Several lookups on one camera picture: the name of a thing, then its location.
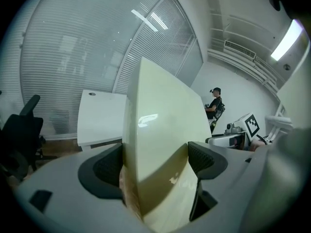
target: floor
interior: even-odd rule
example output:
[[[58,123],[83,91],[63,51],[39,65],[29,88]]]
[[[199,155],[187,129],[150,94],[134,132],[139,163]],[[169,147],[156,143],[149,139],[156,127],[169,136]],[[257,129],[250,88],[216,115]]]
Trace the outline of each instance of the floor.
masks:
[[[66,155],[75,154],[81,152],[81,148],[77,144],[77,139],[73,140],[61,140],[61,141],[47,141],[42,147],[43,155],[52,155],[57,157],[62,157]],[[36,161],[36,166],[39,169],[49,161]],[[25,177],[27,179],[33,170],[31,167],[28,169],[28,175]],[[7,178],[9,186],[14,189],[20,182],[13,176]]]

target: chair armrest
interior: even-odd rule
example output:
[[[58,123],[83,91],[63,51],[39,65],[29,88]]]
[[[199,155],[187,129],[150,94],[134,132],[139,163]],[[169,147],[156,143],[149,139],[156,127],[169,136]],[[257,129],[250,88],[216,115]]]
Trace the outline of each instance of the chair armrest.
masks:
[[[33,95],[33,97],[27,102],[27,104],[24,106],[24,108],[19,113],[20,116],[27,116],[29,113],[32,113],[35,106],[40,100],[39,95]]]

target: ceiling vent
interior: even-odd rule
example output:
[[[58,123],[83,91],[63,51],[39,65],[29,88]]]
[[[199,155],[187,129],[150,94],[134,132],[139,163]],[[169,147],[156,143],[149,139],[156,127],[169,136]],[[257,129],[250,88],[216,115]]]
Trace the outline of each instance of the ceiling vent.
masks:
[[[230,50],[232,52],[235,52],[237,54],[240,54],[242,55],[243,57],[253,61],[256,57],[256,53],[245,48],[245,47],[242,47],[241,45],[238,45],[236,43],[233,43],[231,41],[227,41],[225,40],[225,43],[224,43],[224,49],[225,50]]]

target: ceiling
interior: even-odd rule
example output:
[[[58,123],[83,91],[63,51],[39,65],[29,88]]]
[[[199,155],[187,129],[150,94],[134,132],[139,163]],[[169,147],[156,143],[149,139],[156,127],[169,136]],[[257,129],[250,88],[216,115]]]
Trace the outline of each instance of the ceiling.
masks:
[[[208,0],[212,19],[212,48],[222,49],[230,40],[254,51],[287,80],[304,54],[308,37],[303,32],[290,50],[276,62],[271,53],[281,42],[291,20],[281,5],[276,11],[269,0]],[[291,70],[283,66],[289,64]]]

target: person's arm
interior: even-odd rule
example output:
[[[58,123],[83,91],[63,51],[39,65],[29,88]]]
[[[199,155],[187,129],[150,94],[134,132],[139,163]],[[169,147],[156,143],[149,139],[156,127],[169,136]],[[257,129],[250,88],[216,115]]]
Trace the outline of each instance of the person's arm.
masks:
[[[205,108],[206,112],[213,112],[216,110],[216,105],[213,105],[211,108]]]

